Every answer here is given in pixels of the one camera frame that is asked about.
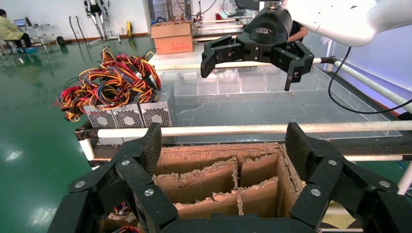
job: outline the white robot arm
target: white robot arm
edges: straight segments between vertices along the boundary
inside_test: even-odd
[[[352,47],[412,24],[412,0],[288,0],[287,9],[309,31]]]

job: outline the colorful wires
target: colorful wires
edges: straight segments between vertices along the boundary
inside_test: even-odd
[[[77,85],[65,87],[58,95],[57,101],[66,113],[65,120],[79,121],[80,115],[86,113],[86,105],[97,110],[110,110],[128,104],[135,97],[139,103],[158,100],[155,91],[161,89],[161,81],[154,67],[144,58],[122,52],[114,56],[107,47],[101,57],[98,68],[80,73],[77,80],[70,80],[78,82]]]
[[[115,206],[115,208],[113,208],[113,213],[116,215],[128,215],[131,212],[132,209],[130,209],[130,207],[125,202],[122,202],[119,205]]]
[[[117,231],[113,233],[139,233],[139,230],[134,226],[122,226]]]

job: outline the yellow wire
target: yellow wire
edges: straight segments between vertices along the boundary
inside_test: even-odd
[[[152,54],[153,56],[155,55],[152,51],[150,51],[150,52],[148,52],[147,54],[146,54],[146,57],[145,57],[145,60],[147,61],[147,55],[149,55],[149,54]]]

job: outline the black cable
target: black cable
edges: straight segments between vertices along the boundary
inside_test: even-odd
[[[224,1],[226,1],[226,0],[223,0],[223,3],[222,3],[222,10],[223,10],[223,13],[225,14],[225,15],[227,15],[227,16],[229,16],[225,11],[224,11]]]
[[[333,80],[335,79],[335,77],[336,77],[336,75],[338,74],[339,70],[341,70],[341,67],[342,67],[343,64],[345,63],[345,61],[346,61],[346,59],[347,59],[347,57],[348,57],[348,55],[349,55],[349,53],[350,53],[351,48],[352,48],[352,47],[349,47],[349,48],[348,48],[348,51],[346,52],[346,55],[345,55],[344,59],[342,60],[342,63],[339,65],[338,69],[337,69],[336,72],[333,74],[332,78],[330,79],[329,87],[327,88],[327,92],[328,92],[328,94],[329,94],[329,97],[330,97],[330,99],[331,99],[333,102],[335,102],[335,104],[337,104],[337,105],[340,106],[341,108],[344,108],[344,109],[346,109],[346,110],[348,110],[348,111],[350,111],[350,112],[353,112],[353,113],[359,113],[359,114],[381,114],[381,113],[387,113],[387,112],[396,110],[396,109],[398,109],[398,108],[401,108],[401,107],[403,107],[403,106],[405,106],[405,105],[408,105],[408,104],[412,103],[412,100],[410,100],[410,101],[407,101],[407,102],[405,102],[405,103],[403,103],[403,104],[401,104],[401,105],[399,105],[399,106],[396,106],[395,108],[391,108],[391,109],[387,109],[387,110],[383,110],[383,111],[377,111],[377,112],[361,112],[361,111],[357,111],[357,110],[353,110],[353,109],[347,108],[347,107],[341,105],[340,103],[338,103],[338,102],[332,97],[332,94],[331,94],[331,92],[330,92],[330,87],[332,86]]]
[[[215,0],[215,1],[212,3],[212,5],[211,5],[207,10],[201,12],[200,14],[204,14],[204,13],[206,13],[208,10],[210,10],[210,9],[212,8],[212,6],[216,3],[216,1],[217,1],[217,0]],[[183,10],[182,6],[181,6],[180,3],[179,3],[179,0],[176,0],[176,2],[177,2],[177,5],[179,5],[180,9],[181,9],[184,13],[186,13],[186,15],[189,15],[189,16],[192,16],[192,17],[197,16],[197,15],[191,15],[191,14],[187,13],[185,10]]]

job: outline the cardboard flap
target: cardboard flap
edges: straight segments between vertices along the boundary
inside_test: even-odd
[[[189,20],[163,22],[152,26],[152,39],[181,35],[192,35],[192,24]]]

